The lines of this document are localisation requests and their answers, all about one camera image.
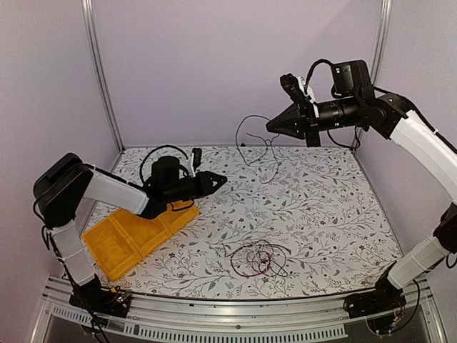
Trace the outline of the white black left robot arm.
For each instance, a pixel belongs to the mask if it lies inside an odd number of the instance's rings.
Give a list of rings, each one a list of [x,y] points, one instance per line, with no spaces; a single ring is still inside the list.
[[[35,181],[34,214],[50,234],[56,258],[89,309],[101,309],[106,295],[82,245],[78,218],[82,204],[108,204],[142,219],[155,219],[174,202],[208,197],[228,181],[213,171],[183,175],[184,170],[176,157],[163,156],[154,162],[150,177],[135,184],[68,152]]]

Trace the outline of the left arm base electronics board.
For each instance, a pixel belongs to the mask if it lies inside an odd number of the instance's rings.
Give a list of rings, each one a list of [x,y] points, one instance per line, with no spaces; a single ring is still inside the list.
[[[70,296],[69,304],[88,312],[126,318],[131,306],[130,290],[119,287],[104,288],[98,284],[77,287]]]

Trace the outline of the right arm base electronics board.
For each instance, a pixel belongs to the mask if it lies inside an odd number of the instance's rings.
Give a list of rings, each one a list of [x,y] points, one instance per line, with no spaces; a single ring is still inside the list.
[[[406,296],[402,290],[353,293],[344,298],[343,310],[351,319],[375,315],[366,320],[367,327],[376,336],[392,335],[402,330],[415,317],[421,300],[421,290],[416,283],[417,297],[413,311],[408,319]]]

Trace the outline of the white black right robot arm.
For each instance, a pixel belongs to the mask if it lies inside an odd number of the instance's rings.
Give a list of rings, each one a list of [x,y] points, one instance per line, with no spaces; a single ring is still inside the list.
[[[395,261],[376,282],[369,305],[374,311],[383,312],[407,284],[456,253],[456,148],[406,97],[388,91],[377,96],[380,89],[372,84],[365,61],[333,64],[319,59],[312,66],[319,64],[331,68],[333,100],[321,103],[315,100],[309,86],[311,71],[305,78],[284,74],[280,84],[292,104],[266,124],[267,131],[304,140],[308,147],[318,147],[323,131],[349,126],[364,131],[373,129],[414,157],[451,198],[451,205],[432,237]]]

